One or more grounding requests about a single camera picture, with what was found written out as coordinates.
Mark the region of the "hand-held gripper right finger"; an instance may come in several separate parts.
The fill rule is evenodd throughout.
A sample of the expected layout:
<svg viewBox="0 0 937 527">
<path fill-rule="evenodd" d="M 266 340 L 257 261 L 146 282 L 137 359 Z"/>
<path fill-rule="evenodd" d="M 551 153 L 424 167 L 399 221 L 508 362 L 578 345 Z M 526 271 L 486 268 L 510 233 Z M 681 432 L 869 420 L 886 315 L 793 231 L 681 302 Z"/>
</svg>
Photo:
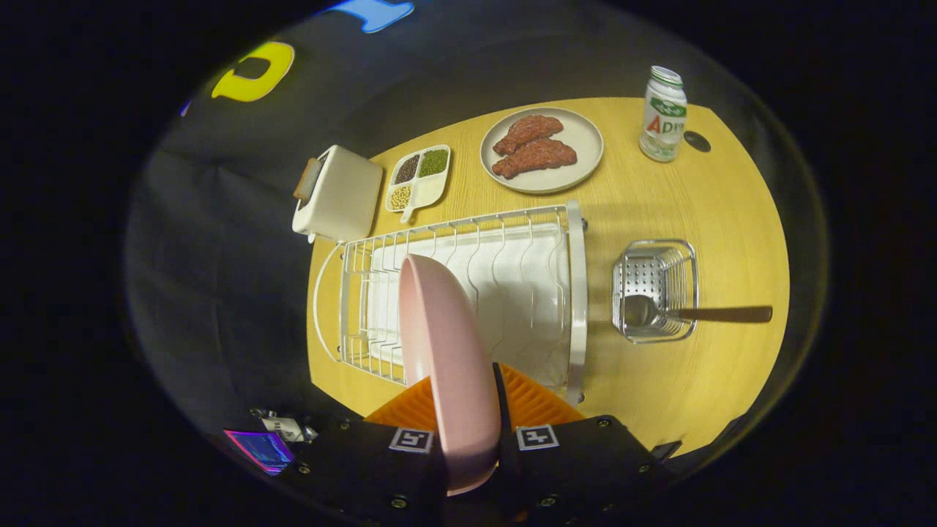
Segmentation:
<svg viewBox="0 0 937 527">
<path fill-rule="evenodd" d="M 587 417 L 494 364 L 501 410 L 493 497 L 512 525 L 616 525 L 663 489 L 663 466 L 613 416 Z"/>
</svg>

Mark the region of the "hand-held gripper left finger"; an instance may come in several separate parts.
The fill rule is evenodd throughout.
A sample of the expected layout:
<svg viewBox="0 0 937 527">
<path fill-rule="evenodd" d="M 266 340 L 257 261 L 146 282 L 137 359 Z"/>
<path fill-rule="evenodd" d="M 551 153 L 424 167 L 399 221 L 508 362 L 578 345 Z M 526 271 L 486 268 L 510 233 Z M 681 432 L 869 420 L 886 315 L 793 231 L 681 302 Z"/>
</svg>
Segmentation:
<svg viewBox="0 0 937 527">
<path fill-rule="evenodd" d="M 447 468 L 429 381 L 366 418 L 313 394 L 295 420 L 316 437 L 297 444 L 275 487 L 332 525 L 441 526 Z"/>
</svg>

